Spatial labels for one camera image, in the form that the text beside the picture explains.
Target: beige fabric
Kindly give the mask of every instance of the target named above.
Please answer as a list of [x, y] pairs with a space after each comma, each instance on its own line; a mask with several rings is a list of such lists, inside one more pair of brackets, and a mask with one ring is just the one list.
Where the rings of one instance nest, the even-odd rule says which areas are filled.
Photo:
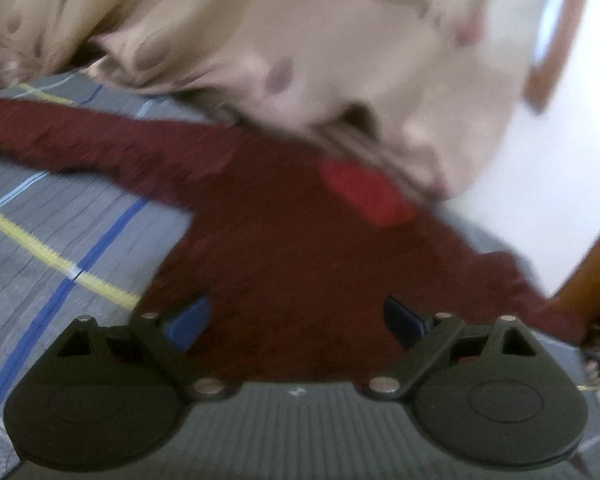
[[94, 79], [213, 89], [263, 126], [447, 198], [493, 155], [544, 0], [0, 0], [0, 88], [102, 50]]

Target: blue stripe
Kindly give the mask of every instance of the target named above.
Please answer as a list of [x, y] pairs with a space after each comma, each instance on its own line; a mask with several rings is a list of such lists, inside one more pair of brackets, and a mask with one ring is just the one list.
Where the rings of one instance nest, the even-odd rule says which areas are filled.
[[[118, 237], [131, 219], [147, 204], [147, 200], [140, 199], [134, 202], [112, 227], [104, 233], [102, 238], [91, 248], [87, 255], [80, 261], [79, 267], [82, 270], [89, 270], [96, 263], [97, 259], [102, 256], [104, 251]], [[51, 298], [46, 302], [45, 306], [40, 310], [36, 318], [29, 325], [25, 333], [20, 337], [13, 352], [7, 357], [7, 361], [0, 370], [0, 406], [4, 402], [11, 385], [16, 380], [16, 377], [27, 358], [31, 354], [33, 347], [39, 341], [40, 336], [51, 323], [52, 319], [58, 313], [62, 304], [65, 302], [69, 293], [75, 287], [75, 282], [65, 278], [62, 280]]]
[[98, 95], [100, 93], [100, 90], [102, 90], [102, 87], [103, 87], [103, 85], [98, 86], [88, 98], [86, 98], [81, 103], [78, 103], [78, 106], [86, 105], [86, 104], [90, 103], [91, 101], [93, 101], [96, 98], [96, 95]]

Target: yellow stripe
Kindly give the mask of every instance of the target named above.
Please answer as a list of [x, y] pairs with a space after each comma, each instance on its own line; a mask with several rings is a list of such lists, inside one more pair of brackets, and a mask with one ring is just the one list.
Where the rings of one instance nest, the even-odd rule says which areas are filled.
[[72, 101], [71, 99], [66, 99], [64, 97], [58, 97], [56, 95], [47, 94], [46, 92], [43, 92], [42, 90], [38, 90], [37, 88], [34, 88], [33, 86], [28, 85], [26, 83], [19, 84], [18, 86], [20, 88], [23, 88], [24, 90], [28, 90], [29, 92], [31, 92], [32, 95], [35, 95], [37, 98], [42, 99], [43, 101], [51, 101], [52, 103], [57, 103], [59, 105], [68, 105], [68, 106], [75, 105], [75, 101]]
[[[24, 229], [1, 214], [0, 231], [17, 244], [23, 246], [41, 262], [47, 264], [52, 269], [62, 272], [64, 275], [67, 275], [72, 269], [77, 267], [71, 260], [63, 258], [55, 250], [46, 246], [35, 236], [27, 233]], [[89, 272], [80, 273], [75, 281], [91, 292], [94, 292], [103, 298], [107, 298], [109, 301], [127, 310], [132, 310], [140, 300], [139, 296], [131, 294], [126, 290], [122, 290], [115, 285], [111, 285]]]

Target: folded clothing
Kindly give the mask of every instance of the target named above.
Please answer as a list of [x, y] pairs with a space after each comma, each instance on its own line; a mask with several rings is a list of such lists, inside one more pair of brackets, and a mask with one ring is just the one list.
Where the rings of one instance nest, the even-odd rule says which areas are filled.
[[208, 295], [211, 324], [191, 352], [228, 380], [363, 380], [384, 369], [402, 352], [382, 323], [388, 294], [468, 322], [515, 314], [570, 342], [584, 333], [512, 256], [476, 255], [379, 173], [305, 145], [0, 100], [0, 153], [49, 171], [97, 171], [195, 211], [137, 311]]

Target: red cloth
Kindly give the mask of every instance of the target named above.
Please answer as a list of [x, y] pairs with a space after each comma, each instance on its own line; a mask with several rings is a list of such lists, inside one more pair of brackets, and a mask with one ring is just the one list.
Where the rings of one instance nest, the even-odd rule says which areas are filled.
[[423, 312], [515, 314], [578, 342], [584, 324], [540, 298], [507, 254], [476, 255], [381, 175], [253, 130], [134, 121], [0, 100], [0, 153], [93, 170], [195, 211], [140, 312], [211, 298], [191, 353], [229, 380], [364, 380], [402, 354], [382, 323], [391, 293]]

